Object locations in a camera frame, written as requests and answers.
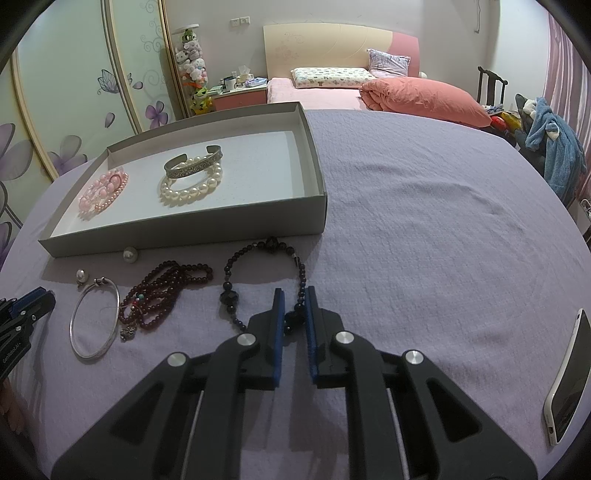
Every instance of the silver charm pendant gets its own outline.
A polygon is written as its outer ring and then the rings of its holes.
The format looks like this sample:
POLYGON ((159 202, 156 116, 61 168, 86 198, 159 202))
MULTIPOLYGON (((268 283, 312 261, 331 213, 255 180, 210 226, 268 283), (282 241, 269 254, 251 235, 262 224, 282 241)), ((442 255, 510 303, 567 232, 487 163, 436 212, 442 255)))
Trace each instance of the silver charm pendant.
POLYGON ((135 337, 135 326, 129 325, 125 328, 122 328, 119 336, 123 342, 126 342, 127 340, 133 340, 135 337))
POLYGON ((76 272, 76 283, 81 287, 88 281, 88 272, 86 270, 78 270, 76 272))

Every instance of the headboard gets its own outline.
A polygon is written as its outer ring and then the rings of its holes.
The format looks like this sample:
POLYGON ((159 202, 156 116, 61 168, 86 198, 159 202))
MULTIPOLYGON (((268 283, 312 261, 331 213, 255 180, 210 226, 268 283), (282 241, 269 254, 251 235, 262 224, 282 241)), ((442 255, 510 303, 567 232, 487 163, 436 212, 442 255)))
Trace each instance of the headboard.
POLYGON ((296 67, 368 67, 367 48, 411 58, 409 77, 418 77, 418 39, 361 25, 287 23, 265 25, 267 75, 291 77, 296 67))

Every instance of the smartphone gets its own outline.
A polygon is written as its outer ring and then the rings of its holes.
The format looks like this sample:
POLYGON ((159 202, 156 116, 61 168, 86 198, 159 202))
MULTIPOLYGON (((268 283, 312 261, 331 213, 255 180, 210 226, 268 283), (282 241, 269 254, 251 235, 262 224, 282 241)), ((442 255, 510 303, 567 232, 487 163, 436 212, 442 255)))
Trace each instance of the smartphone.
POLYGON ((579 310, 569 348, 544 403, 550 445, 557 445, 570 425, 591 371, 591 324, 579 310))

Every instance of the blue gripper pad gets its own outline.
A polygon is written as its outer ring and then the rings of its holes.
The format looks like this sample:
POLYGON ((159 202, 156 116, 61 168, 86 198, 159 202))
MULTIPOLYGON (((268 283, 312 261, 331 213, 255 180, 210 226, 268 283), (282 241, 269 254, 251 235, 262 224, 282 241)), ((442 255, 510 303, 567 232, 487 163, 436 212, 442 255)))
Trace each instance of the blue gripper pad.
POLYGON ((18 315, 30 304, 33 303, 35 300, 40 298, 47 290, 43 287, 37 287, 35 290, 30 291, 22 298, 17 300, 12 304, 12 307, 9 309, 10 316, 15 319, 18 315))
POLYGON ((310 289, 306 288, 304 298, 306 305, 306 339, 308 340, 308 365, 310 366, 310 376, 312 383, 316 383, 318 377, 318 364, 316 363, 316 331, 314 330, 314 316, 312 315, 311 302, 316 303, 316 294, 310 295, 310 289))
POLYGON ((285 319, 285 292, 280 290, 277 319, 275 321, 274 358, 273 358, 273 383, 279 387, 281 379, 281 359, 283 355, 283 322, 285 319))

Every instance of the patterned pillow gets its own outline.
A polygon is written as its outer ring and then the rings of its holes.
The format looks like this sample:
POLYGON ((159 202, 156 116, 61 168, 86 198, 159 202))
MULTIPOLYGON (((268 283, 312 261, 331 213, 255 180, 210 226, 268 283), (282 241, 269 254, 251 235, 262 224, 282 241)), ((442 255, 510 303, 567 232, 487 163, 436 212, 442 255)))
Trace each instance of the patterned pillow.
POLYGON ((377 78, 408 77, 410 57, 368 48, 369 72, 377 78))
POLYGON ((375 78, 365 69, 348 67, 302 67, 291 74, 295 88, 359 88, 375 78))

